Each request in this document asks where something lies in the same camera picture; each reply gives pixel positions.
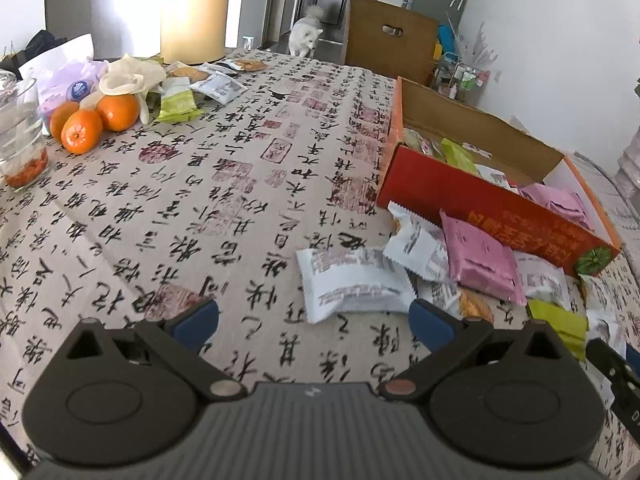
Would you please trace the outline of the long green snack bar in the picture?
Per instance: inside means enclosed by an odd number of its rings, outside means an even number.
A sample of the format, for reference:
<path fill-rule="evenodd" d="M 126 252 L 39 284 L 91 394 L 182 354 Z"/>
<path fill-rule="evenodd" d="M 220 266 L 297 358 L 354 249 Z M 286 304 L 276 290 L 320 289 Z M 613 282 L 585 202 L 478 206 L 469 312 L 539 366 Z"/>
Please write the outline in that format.
<path fill-rule="evenodd" d="M 588 320 L 584 316 L 537 299 L 529 299 L 527 309 L 531 318 L 546 321 L 555 330 L 576 359 L 585 361 Z"/>

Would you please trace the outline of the pink snack pack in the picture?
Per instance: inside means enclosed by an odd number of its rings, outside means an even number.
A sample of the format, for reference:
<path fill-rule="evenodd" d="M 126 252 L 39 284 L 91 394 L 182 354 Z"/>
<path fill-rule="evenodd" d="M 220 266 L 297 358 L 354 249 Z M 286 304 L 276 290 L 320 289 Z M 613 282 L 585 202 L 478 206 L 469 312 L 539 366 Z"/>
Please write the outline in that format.
<path fill-rule="evenodd" d="M 577 193 L 540 183 L 524 186 L 520 191 L 525 197 L 558 216 L 592 230 L 585 205 Z"/>
<path fill-rule="evenodd" d="M 463 287 L 526 306 L 514 252 L 489 234 L 441 210 L 449 277 Z"/>

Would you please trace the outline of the red cardboard box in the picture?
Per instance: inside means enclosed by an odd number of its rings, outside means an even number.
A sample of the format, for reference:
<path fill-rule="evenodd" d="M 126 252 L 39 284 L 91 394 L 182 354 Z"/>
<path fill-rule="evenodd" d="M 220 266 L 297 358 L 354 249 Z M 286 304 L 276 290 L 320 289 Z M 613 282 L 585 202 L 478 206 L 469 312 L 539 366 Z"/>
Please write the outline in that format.
<path fill-rule="evenodd" d="M 440 141 L 465 148 L 478 177 L 449 166 Z M 575 192 L 592 230 L 525 197 L 534 183 Z M 622 242 L 570 158 L 502 119 L 405 78 L 397 81 L 376 203 L 394 202 L 438 223 L 439 211 L 570 275 L 600 273 Z"/>

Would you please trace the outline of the glass cup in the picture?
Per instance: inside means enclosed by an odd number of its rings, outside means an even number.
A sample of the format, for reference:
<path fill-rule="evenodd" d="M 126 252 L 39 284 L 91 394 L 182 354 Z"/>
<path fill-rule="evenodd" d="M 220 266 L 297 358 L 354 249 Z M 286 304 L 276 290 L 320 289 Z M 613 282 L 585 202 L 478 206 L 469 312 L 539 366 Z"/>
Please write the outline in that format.
<path fill-rule="evenodd" d="M 34 184 L 48 166 L 37 81 L 17 81 L 1 97 L 1 179 L 13 191 L 21 191 Z"/>

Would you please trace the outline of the orange tangerine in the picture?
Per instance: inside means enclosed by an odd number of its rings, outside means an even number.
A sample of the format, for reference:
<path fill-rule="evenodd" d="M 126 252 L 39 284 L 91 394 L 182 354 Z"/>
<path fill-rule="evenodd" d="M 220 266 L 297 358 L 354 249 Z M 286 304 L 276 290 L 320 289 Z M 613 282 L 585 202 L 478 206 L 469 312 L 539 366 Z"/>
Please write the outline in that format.
<path fill-rule="evenodd" d="M 93 150 L 101 140 L 103 122 L 95 110 L 78 110 L 66 120 L 61 143 L 70 154 L 83 155 Z"/>
<path fill-rule="evenodd" d="M 122 132 L 132 127 L 138 120 L 140 106 L 131 94 L 124 96 L 104 96 L 96 106 L 103 127 L 111 132 Z"/>

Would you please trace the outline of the small green packet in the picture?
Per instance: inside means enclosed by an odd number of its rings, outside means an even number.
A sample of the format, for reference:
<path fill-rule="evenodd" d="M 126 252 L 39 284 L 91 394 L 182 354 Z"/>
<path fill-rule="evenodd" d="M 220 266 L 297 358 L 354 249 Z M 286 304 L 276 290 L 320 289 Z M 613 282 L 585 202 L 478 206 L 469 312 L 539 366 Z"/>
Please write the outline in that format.
<path fill-rule="evenodd" d="M 156 120 L 158 122 L 190 122 L 201 114 L 202 111 L 195 103 L 192 90 L 186 88 L 170 96 L 164 94 L 160 98 L 160 112 Z"/>

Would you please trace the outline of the white packet by thermos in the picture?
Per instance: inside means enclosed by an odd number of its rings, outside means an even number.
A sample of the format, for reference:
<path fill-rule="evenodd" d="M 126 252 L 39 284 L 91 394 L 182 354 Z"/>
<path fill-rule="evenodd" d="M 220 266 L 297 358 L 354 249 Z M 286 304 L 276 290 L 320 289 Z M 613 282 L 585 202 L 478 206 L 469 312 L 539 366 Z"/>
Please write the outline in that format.
<path fill-rule="evenodd" d="M 227 105 L 234 101 L 247 90 L 245 86 L 228 75 L 215 72 L 206 79 L 195 81 L 190 88 L 204 94 L 220 105 Z"/>

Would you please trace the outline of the beige thermos jug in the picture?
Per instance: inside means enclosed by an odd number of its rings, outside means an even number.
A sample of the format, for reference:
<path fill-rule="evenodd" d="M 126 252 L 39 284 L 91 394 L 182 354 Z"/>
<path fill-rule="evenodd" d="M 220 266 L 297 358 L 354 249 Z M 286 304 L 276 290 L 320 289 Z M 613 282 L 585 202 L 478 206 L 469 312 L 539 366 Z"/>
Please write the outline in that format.
<path fill-rule="evenodd" d="M 160 55 L 165 63 L 201 64 L 224 56 L 229 0 L 163 0 Z"/>

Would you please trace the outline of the white cat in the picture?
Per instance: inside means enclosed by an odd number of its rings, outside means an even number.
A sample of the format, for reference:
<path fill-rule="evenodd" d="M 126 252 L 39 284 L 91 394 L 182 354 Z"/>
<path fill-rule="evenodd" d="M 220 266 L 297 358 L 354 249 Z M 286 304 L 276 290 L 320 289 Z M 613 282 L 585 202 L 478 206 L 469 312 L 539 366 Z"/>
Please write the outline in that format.
<path fill-rule="evenodd" d="M 323 34 L 321 6 L 310 6 L 305 15 L 295 22 L 288 36 L 288 52 L 298 58 L 313 58 L 314 50 Z"/>

